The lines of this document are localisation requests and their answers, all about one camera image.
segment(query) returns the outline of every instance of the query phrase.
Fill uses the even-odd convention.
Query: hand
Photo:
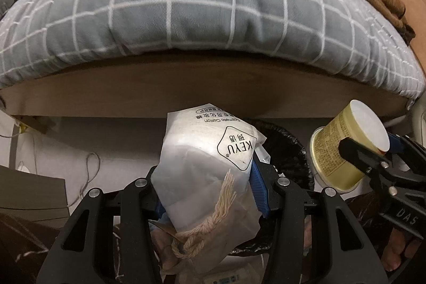
[[[308,249],[312,245],[312,221],[309,217],[305,218],[305,232],[303,235],[303,249]]]
[[[401,254],[405,249],[406,243],[404,233],[393,229],[388,245],[385,247],[382,255],[382,265],[386,271],[395,271],[401,265]],[[405,249],[404,256],[411,259],[420,247],[420,244],[421,241],[418,239],[411,241]]]
[[[151,231],[151,239],[153,240],[154,249],[160,258],[161,269],[170,270],[178,263],[178,258],[175,257],[172,251],[172,236],[165,233],[161,229],[154,229]]]

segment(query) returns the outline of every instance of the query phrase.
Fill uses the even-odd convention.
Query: floor
[[[53,121],[55,125],[46,135],[32,131],[19,136],[16,168],[25,166],[31,173],[65,179],[68,203],[78,198],[87,181],[86,157],[91,152],[100,156],[101,168],[85,192],[93,187],[104,192],[120,190],[129,182],[145,177],[160,158],[165,119],[64,117]],[[313,131],[326,125],[329,119],[269,121],[285,127],[307,147]],[[91,156],[90,178],[96,170],[97,158]],[[368,185],[361,184],[351,195],[368,189]],[[70,206],[70,213],[76,206],[77,203]]]

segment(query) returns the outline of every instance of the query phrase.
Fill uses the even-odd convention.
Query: plastic bag
[[[269,255],[251,257],[227,256],[208,273],[197,274],[192,268],[183,268],[176,276],[175,284],[260,284],[265,274]]]
[[[262,147],[270,155],[270,163],[276,167],[279,174],[284,175],[303,189],[314,190],[314,176],[310,172],[306,150],[302,144],[283,127],[262,120],[245,119],[258,131],[267,136]],[[265,158],[256,148],[259,160]],[[236,246],[229,255],[254,256],[268,253],[272,246],[276,218],[259,219],[260,230],[253,239]]]
[[[176,231],[189,232],[206,218],[211,221],[227,173],[234,180],[235,199],[225,218],[203,235],[202,249],[191,258],[197,272],[211,270],[259,231],[261,214],[248,179],[254,149],[265,140],[252,125],[211,104],[168,114],[151,181]]]

